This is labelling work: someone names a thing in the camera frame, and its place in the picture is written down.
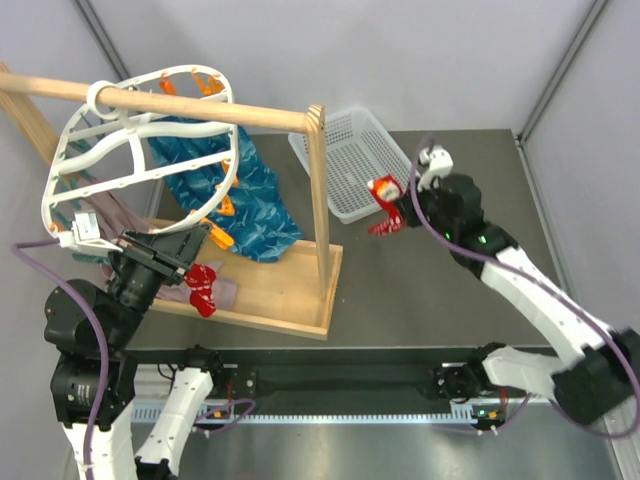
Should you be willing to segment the white round clip hanger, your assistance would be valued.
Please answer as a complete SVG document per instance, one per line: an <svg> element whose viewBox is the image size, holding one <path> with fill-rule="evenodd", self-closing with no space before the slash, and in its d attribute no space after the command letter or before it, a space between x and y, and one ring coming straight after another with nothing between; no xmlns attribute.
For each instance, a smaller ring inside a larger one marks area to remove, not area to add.
<svg viewBox="0 0 640 480"><path fill-rule="evenodd" d="M151 81L168 82L176 74L206 74L222 84L222 90L202 98L182 97L165 92L155 94L139 89ZM158 70L113 84L98 81L91 85L58 82L47 87L46 96L70 98L84 103L69 120L60 136L41 202L41 217L48 233L57 238L64 232L52 219L52 211L62 202L79 201L92 195L124 189L131 185L155 181L182 172L198 170L212 164L227 166L224 179L215 193L199 209L181 221L152 234L181 231L199 223L216 210L221 199L234 186L239 165L237 122L225 115L232 112L232 87L219 71L202 65L181 65ZM149 169L142 145L152 137L201 138L226 134L230 148L217 154L197 157L186 162ZM58 183L88 169L104 159L112 150L127 144L132 154L132 172L112 180L73 187L62 193Z"/></svg>

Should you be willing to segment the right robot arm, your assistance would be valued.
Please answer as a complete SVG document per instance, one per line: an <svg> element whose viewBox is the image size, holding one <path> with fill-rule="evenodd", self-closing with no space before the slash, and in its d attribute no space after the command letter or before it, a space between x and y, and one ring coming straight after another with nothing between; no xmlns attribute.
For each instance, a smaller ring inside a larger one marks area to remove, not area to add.
<svg viewBox="0 0 640 480"><path fill-rule="evenodd" d="M596 319L531 261L502 227L486 220L482 194L463 174L408 187L408 221L442 242L455 261L511 304L553 348L551 356L492 347L466 380L487 396L500 386L549 400L568 419L589 426L639 397L639 335Z"/></svg>

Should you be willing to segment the red christmas sock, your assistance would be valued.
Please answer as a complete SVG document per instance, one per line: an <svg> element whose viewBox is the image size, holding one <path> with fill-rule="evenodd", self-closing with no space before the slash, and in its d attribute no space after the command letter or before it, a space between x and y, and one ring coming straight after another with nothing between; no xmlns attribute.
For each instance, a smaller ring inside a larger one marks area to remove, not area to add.
<svg viewBox="0 0 640 480"><path fill-rule="evenodd" d="M204 264L194 264L184 277L184 283L190 289L189 302L203 318L216 312L213 295L216 279L215 270Z"/></svg>
<svg viewBox="0 0 640 480"><path fill-rule="evenodd" d="M367 182L367 189L387 218L368 228L367 233L373 236L385 236L401 231L406 223L396 201L404 194L399 182L392 176L386 175Z"/></svg>

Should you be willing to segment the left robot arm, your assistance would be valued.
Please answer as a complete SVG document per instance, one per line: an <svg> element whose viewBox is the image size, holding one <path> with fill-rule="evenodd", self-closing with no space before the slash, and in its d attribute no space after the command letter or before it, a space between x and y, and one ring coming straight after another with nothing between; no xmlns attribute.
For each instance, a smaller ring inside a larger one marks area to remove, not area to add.
<svg viewBox="0 0 640 480"><path fill-rule="evenodd" d="M202 403L226 387L216 351L178 353L166 403L148 439L133 447L139 359L127 346L159 290L185 281L209 230L126 230L107 255L113 274L106 288L71 280L47 298L44 338L60 353L50 382L54 409L86 479L177 478Z"/></svg>

